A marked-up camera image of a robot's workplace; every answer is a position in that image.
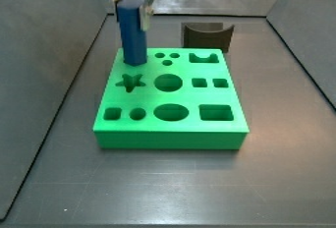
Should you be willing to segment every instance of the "square hole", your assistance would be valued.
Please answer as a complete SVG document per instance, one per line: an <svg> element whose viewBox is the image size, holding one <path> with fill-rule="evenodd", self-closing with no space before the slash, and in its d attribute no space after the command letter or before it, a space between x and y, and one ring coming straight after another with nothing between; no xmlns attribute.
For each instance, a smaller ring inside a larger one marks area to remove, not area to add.
<svg viewBox="0 0 336 228"><path fill-rule="evenodd" d="M200 115L203 121L233 121L228 105L200 105Z"/></svg>
<svg viewBox="0 0 336 228"><path fill-rule="evenodd" d="M205 79L192 79L193 87L208 87Z"/></svg>
<svg viewBox="0 0 336 228"><path fill-rule="evenodd" d="M116 121L121 118L121 108L112 107L105 110L104 120Z"/></svg>
<svg viewBox="0 0 336 228"><path fill-rule="evenodd" d="M227 79L213 79L213 86L219 88L228 88Z"/></svg>

